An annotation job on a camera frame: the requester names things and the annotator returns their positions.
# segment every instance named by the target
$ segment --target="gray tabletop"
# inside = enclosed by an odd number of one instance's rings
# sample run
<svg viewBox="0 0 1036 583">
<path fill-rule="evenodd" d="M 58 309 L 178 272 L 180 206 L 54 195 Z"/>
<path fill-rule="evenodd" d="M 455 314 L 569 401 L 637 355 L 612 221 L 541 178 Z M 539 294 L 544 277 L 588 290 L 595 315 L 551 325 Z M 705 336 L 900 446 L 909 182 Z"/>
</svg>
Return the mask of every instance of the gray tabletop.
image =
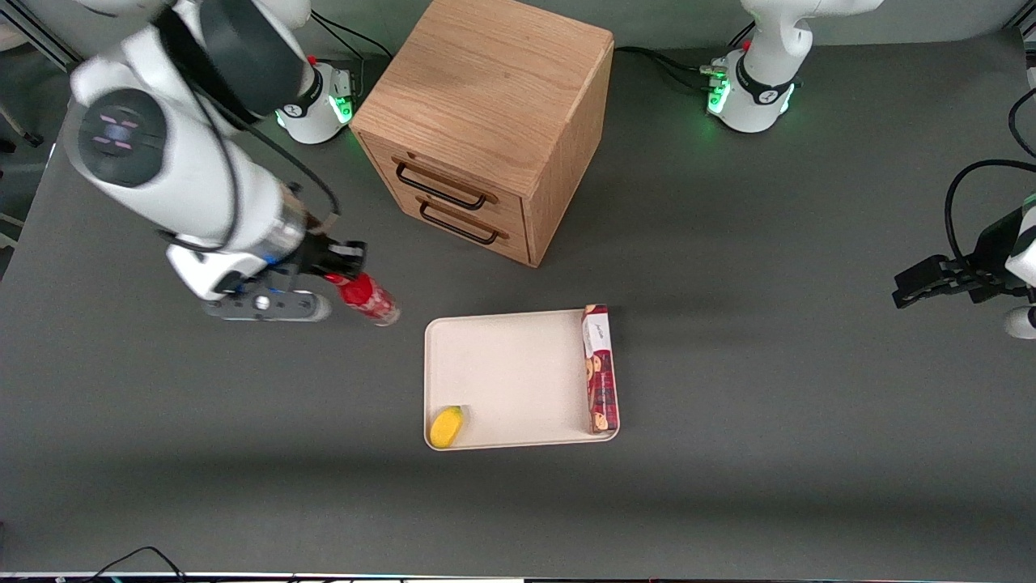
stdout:
<svg viewBox="0 0 1036 583">
<path fill-rule="evenodd" d="M 153 544 L 189 571 L 1032 581 L 1036 345 L 1001 331 L 1016 302 L 889 296 L 946 252 L 953 174 L 1020 155 L 1016 34 L 818 48 L 803 76 L 777 126 L 742 136 L 617 56 L 539 269 L 404 215 L 351 136 L 292 145 L 403 307 L 383 330 L 344 307 L 203 316 L 151 226 L 59 148 L 0 284 L 5 567 Z M 1031 182 L 976 176 L 967 244 Z M 424 444 L 430 321 L 587 302 L 613 310 L 614 441 Z"/>
</svg>

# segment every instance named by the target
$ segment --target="floor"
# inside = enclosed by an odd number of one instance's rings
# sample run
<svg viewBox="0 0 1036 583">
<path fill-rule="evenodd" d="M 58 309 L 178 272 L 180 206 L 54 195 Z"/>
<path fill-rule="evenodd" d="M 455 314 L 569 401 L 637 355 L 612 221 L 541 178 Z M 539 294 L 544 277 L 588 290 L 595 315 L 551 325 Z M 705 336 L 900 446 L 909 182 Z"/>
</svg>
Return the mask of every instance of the floor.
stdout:
<svg viewBox="0 0 1036 583">
<path fill-rule="evenodd" d="M 26 129 L 44 138 L 32 147 L 0 117 L 0 138 L 18 145 L 13 153 L 0 153 L 0 212 L 20 220 L 28 214 L 68 96 L 68 76 L 31 45 L 0 53 L 0 103 Z M 17 238 L 19 229 L 0 221 L 0 232 Z M 0 279 L 12 254 L 10 247 L 0 249 Z"/>
</svg>

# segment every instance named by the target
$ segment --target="red can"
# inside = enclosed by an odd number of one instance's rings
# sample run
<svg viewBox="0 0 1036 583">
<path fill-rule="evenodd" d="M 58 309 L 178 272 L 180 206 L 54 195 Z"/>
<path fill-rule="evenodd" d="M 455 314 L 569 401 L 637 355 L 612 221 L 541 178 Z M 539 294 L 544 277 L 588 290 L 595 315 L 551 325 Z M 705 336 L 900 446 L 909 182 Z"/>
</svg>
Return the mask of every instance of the red can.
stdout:
<svg viewBox="0 0 1036 583">
<path fill-rule="evenodd" d="M 399 320 L 396 300 L 366 272 L 359 273 L 356 279 L 335 273 L 325 274 L 324 279 L 338 286 L 343 302 L 371 319 L 375 326 L 391 326 Z"/>
</svg>

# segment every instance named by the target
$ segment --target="drawer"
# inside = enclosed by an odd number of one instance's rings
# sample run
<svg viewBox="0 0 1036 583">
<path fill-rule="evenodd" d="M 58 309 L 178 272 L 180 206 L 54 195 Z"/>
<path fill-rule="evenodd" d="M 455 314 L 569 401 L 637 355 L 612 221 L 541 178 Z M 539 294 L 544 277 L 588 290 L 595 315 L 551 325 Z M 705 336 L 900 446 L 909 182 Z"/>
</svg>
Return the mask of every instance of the drawer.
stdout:
<svg viewBox="0 0 1036 583">
<path fill-rule="evenodd" d="M 525 238 L 521 199 L 517 196 L 472 185 L 470 180 L 436 168 L 434 161 L 380 138 L 365 133 L 361 139 L 401 206 L 404 200 L 422 197 L 477 224 L 500 227 Z"/>
<path fill-rule="evenodd" d="M 448 230 L 490 251 L 528 263 L 525 231 L 509 231 L 489 225 L 470 214 L 451 208 L 428 196 L 405 196 L 398 199 L 404 212 L 430 225 Z"/>
</svg>

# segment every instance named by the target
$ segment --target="green led light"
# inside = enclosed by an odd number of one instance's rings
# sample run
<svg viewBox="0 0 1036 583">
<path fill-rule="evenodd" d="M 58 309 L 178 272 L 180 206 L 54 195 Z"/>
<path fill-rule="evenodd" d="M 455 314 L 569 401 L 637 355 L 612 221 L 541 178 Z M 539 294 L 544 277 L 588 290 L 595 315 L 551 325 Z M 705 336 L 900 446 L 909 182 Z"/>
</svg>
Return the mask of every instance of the green led light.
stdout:
<svg viewBox="0 0 1036 583">
<path fill-rule="evenodd" d="M 713 96 L 709 98 L 709 111 L 719 114 L 726 105 L 726 96 L 730 94 L 730 82 L 723 80 L 723 84 L 713 89 Z"/>
<path fill-rule="evenodd" d="M 336 97 L 327 95 L 330 107 L 335 109 L 335 115 L 342 123 L 348 123 L 352 119 L 352 99 L 350 97 Z"/>
<path fill-rule="evenodd" d="M 784 97 L 784 105 L 780 106 L 781 113 L 787 111 L 787 106 L 788 104 L 792 103 L 792 93 L 794 92 L 795 92 L 795 83 L 792 83 L 792 86 L 787 88 L 787 97 Z"/>
</svg>

